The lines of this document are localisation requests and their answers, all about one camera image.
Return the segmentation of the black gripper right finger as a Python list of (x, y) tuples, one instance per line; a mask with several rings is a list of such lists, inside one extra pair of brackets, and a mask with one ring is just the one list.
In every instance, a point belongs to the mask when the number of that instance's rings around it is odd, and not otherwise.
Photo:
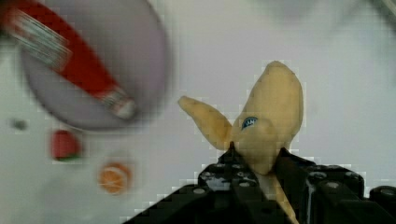
[(282, 148), (276, 178), (300, 224), (395, 224), (395, 188), (364, 196), (361, 175), (339, 165), (318, 165)]

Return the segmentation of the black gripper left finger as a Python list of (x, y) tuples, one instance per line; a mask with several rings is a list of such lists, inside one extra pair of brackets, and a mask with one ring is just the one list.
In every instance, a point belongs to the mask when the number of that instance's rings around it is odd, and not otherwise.
[(122, 224), (291, 224), (230, 147), (186, 185)]

